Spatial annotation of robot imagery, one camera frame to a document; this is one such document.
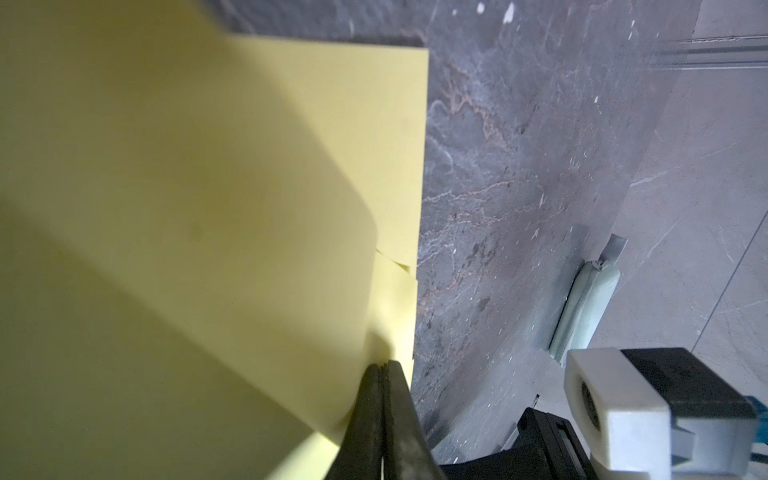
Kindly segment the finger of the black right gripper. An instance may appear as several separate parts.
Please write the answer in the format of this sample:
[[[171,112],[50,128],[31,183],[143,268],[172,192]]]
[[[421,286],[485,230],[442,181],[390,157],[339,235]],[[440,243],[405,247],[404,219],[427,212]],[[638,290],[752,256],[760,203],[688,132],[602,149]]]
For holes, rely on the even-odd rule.
[[[597,474],[571,423],[527,408],[512,447],[466,462],[443,465],[448,479],[595,479]]]

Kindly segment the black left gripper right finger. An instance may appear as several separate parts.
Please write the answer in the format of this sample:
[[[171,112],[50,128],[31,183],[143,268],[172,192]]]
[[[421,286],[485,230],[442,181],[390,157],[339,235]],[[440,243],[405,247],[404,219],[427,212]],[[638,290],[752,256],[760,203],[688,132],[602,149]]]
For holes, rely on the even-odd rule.
[[[389,361],[384,375],[385,479],[445,479],[426,443],[401,364]]]

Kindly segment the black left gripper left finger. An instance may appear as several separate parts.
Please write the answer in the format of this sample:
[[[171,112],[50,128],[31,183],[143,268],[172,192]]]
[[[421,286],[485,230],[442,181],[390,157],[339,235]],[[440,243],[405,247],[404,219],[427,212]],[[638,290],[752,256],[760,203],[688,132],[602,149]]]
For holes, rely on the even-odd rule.
[[[382,368],[367,367],[339,451],[326,479],[381,478],[384,445]]]

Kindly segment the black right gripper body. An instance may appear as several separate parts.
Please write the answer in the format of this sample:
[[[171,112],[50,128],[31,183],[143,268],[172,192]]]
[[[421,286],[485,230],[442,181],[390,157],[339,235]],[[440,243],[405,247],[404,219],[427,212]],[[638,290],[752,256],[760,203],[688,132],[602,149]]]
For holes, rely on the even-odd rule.
[[[567,354],[572,417],[534,408],[513,445],[445,465],[449,479],[742,479],[764,405],[684,348]]]

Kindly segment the yellow square paper sheet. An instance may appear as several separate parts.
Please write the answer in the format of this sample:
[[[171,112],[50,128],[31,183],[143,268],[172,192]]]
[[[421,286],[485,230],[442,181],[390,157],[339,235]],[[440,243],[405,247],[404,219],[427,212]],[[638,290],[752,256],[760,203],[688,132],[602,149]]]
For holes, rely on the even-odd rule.
[[[1,475],[320,479],[413,366],[424,49],[1,5]]]

